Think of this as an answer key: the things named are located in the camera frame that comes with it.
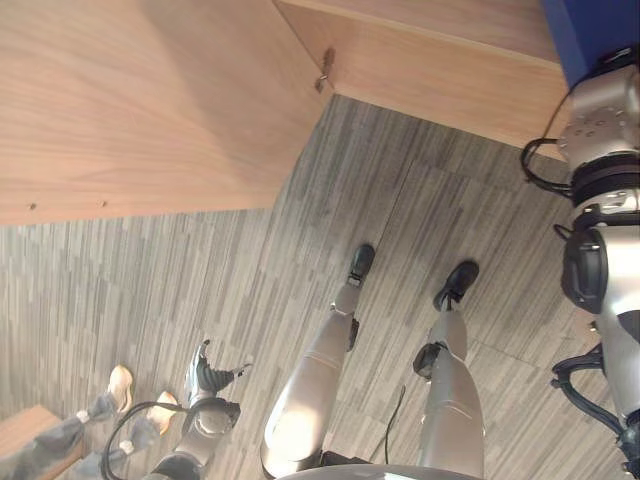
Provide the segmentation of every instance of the gray pants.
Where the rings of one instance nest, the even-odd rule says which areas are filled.
[[[39,475],[67,458],[82,440],[85,427],[91,423],[103,422],[112,418],[117,411],[115,401],[110,393],[100,395],[87,410],[88,421],[83,423],[74,415],[55,427],[41,433],[25,445],[19,452],[0,459],[0,480],[35,480]],[[109,453],[112,468],[124,465],[129,455],[147,448],[159,434],[146,416],[136,420],[131,430],[129,441],[133,450],[128,453],[122,448],[115,448]],[[100,475],[100,459],[102,452],[92,452],[73,466],[73,478],[102,478]]]

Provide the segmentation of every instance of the black cable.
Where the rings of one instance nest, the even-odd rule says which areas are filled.
[[[529,143],[527,143],[525,147],[522,149],[522,151],[520,152],[520,166],[522,167],[523,172],[527,176],[527,181],[533,183],[534,185],[536,185],[537,187],[543,190],[546,190],[551,193],[555,193],[556,195],[560,195],[565,198],[571,198],[571,185],[567,183],[550,182],[542,177],[539,177],[538,175],[536,175],[531,171],[529,164],[531,163],[531,160],[533,159],[533,155],[536,153],[540,145],[552,145],[557,143],[558,141],[557,139],[548,138],[547,135],[549,135],[549,132],[551,131],[551,127],[553,126],[553,122],[558,116],[560,109],[564,105],[564,102],[566,102],[567,99],[571,96],[575,88],[578,85],[580,85],[580,83],[587,80],[588,78],[591,78],[597,73],[598,73],[598,70],[596,68],[593,71],[584,75],[582,78],[580,78],[571,88],[569,88],[569,90],[567,90],[567,93],[564,94],[560,102],[558,102],[558,105],[556,105],[556,108],[553,110],[553,113],[551,114],[551,117],[549,118],[547,125],[544,127],[544,130],[542,131],[542,135],[540,135],[539,138],[531,140]]]
[[[559,223],[553,225],[553,231],[556,232],[556,235],[558,235],[565,242],[569,240],[569,237],[573,233],[573,230],[565,227],[564,225],[560,225]]]
[[[124,414],[124,416],[118,421],[116,428],[111,433],[109,440],[107,440],[107,444],[104,447],[104,451],[102,452],[102,458],[100,459],[100,474],[102,478],[105,480],[125,480],[123,478],[118,477],[113,470],[111,470],[111,465],[109,464],[109,452],[111,451],[111,444],[115,439],[116,435],[120,431],[120,429],[124,426],[127,421],[131,417],[133,417],[136,413],[141,412],[142,410],[146,410],[151,407],[162,407],[167,410],[173,410],[174,412],[189,412],[188,408],[184,408],[182,405],[174,405],[173,403],[161,403],[161,402],[140,402]]]
[[[624,429],[620,425],[618,418],[613,413],[584,397],[571,383],[571,374],[573,372],[591,369],[602,370],[602,367],[602,348],[601,345],[597,345],[585,355],[567,358],[554,365],[552,371],[557,375],[557,378],[551,381],[551,385],[561,389],[571,403],[619,436]]]
[[[400,405],[402,405],[402,399],[404,398],[404,394],[407,391],[407,386],[403,385],[402,389],[400,390],[400,397],[398,398],[398,403],[396,405],[395,410],[393,411],[393,414],[391,415],[391,418],[389,419],[389,423],[387,424],[387,430],[384,434],[384,463],[386,463],[387,465],[389,465],[389,432],[391,431],[391,426],[393,425],[393,422],[396,419],[396,416],[398,415],[398,410],[400,410]]]
[[[571,185],[567,183],[551,182],[547,179],[544,179],[533,173],[529,166],[531,160],[533,159],[534,153],[536,153],[536,150],[538,150],[538,147],[540,147],[540,145],[554,145],[556,142],[557,139],[547,138],[545,136],[531,140],[520,152],[520,166],[522,167],[522,171],[524,172],[524,174],[527,176],[528,182],[533,183],[535,186],[541,188],[542,190],[555,193],[556,195],[561,195],[565,198],[571,198]]]

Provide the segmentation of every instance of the wooden panel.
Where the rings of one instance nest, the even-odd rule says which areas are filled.
[[[460,309],[483,406],[486,478],[615,480],[611,432],[549,386],[551,365],[584,353],[578,311],[560,288],[571,202],[523,182],[516,149],[336,96],[273,210],[90,220],[0,228],[0,415],[35,399],[86,408],[113,365],[135,377],[135,401],[164,389],[184,401],[196,342],[214,365],[253,361],[222,392],[241,404],[209,479],[262,480],[259,444],[278,391],[327,314],[353,249],[377,257],[357,309],[325,447],[382,463],[416,460],[428,386],[411,369],[450,269],[472,256],[480,276]],[[557,178],[564,163],[539,159]],[[582,315],[582,321],[589,321]],[[600,372],[572,378],[611,408]],[[125,478],[141,478],[175,445],[182,418]],[[92,425],[92,448],[112,422]]]
[[[559,63],[539,0],[279,0]]]
[[[22,410],[0,423],[0,458],[16,453],[34,437],[60,423],[60,419],[42,405]],[[82,443],[63,461],[38,477],[50,480],[64,472],[82,455]]]
[[[269,206],[319,118],[269,0],[0,3],[0,223]]]
[[[336,92],[503,143],[521,147],[539,136],[566,90],[552,62],[295,5],[280,8],[316,62],[335,48]],[[562,112],[556,125],[564,118]],[[559,156],[551,148],[544,153]]]

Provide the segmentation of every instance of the tan shoe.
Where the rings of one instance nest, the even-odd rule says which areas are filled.
[[[133,403],[133,396],[131,395],[132,386],[133,375],[131,375],[129,369],[123,365],[116,365],[116,367],[111,370],[107,392],[113,395],[118,407],[118,413],[126,412],[131,408],[131,404]]]
[[[173,405],[178,405],[176,398],[167,391],[162,392],[156,401],[158,403],[171,403]],[[167,410],[162,407],[151,407],[147,413],[147,419],[153,424],[159,435],[164,435],[169,429],[171,417],[175,414],[176,412],[174,410]]]

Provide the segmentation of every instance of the metal bracket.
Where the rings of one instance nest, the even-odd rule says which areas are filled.
[[[324,89],[324,83],[329,78],[331,67],[333,66],[335,58],[336,51],[333,49],[333,47],[327,48],[327,50],[324,52],[324,57],[322,60],[322,75],[318,77],[315,83],[315,87],[318,93],[322,93],[322,90]]]

